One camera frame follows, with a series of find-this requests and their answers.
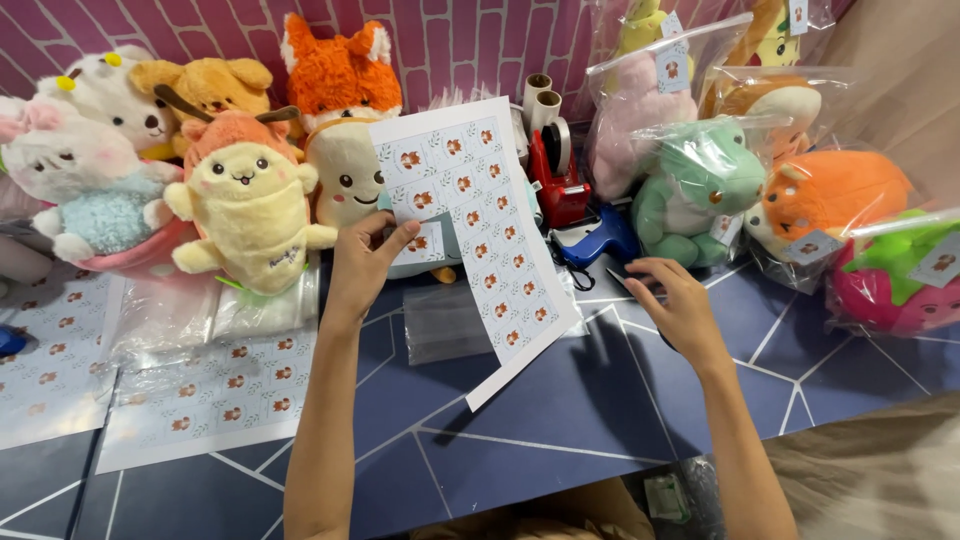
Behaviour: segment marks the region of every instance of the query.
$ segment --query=pink brick wall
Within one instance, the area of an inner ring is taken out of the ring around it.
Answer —
[[[663,0],[686,28],[717,20],[737,0]],[[853,0],[834,0],[842,12]],[[38,77],[81,53],[135,43],[160,58],[256,58],[285,96],[278,51],[283,15],[300,12],[318,37],[352,34],[366,20],[394,37],[407,109],[451,84],[517,98],[521,78],[544,71],[569,112],[584,84],[592,0],[0,0],[0,92],[27,97]]]

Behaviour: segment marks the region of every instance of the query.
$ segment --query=cardboard tube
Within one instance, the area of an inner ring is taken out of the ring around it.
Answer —
[[[527,76],[527,84],[523,89],[523,131],[530,136],[530,118],[533,115],[534,104],[537,103],[537,94],[544,90],[549,90],[553,86],[553,80],[543,73],[534,73]]]
[[[533,140],[534,130],[543,130],[543,126],[549,124],[560,115],[560,103],[562,102],[560,94],[553,90],[544,90],[537,94],[534,101],[533,114],[530,117],[530,127],[527,128],[527,138]]]
[[[54,263],[9,236],[0,236],[0,276],[21,283],[39,282]]]

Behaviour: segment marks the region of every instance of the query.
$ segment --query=orange shiba plush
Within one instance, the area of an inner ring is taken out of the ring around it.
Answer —
[[[876,152],[807,152],[774,169],[763,198],[744,215],[744,228],[771,255],[791,262],[783,248],[804,235],[819,229],[842,237],[906,210],[911,191],[903,171]]]
[[[341,116],[382,120],[400,114],[390,36],[376,21],[368,21],[353,37],[316,39],[303,17],[289,13],[280,55],[290,74],[287,99],[300,109],[308,133]]]

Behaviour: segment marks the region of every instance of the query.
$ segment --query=yellow pom pom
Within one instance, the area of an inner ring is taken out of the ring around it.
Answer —
[[[57,77],[57,86],[61,90],[65,92],[69,92],[70,90],[77,87],[77,82],[67,77],[66,75],[60,75],[59,77]]]

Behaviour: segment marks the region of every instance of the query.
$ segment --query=white bear plush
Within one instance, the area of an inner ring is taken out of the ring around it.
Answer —
[[[66,76],[45,77],[40,94],[66,101],[80,114],[116,128],[140,156],[168,160],[170,139],[178,130],[172,109],[137,90],[128,78],[135,65],[154,57],[142,47],[123,45],[103,55],[86,55],[70,64]]]
[[[173,217],[162,193],[180,170],[142,162],[120,132],[65,101],[0,97],[0,159],[28,195],[57,205],[34,227],[64,260],[128,250]]]

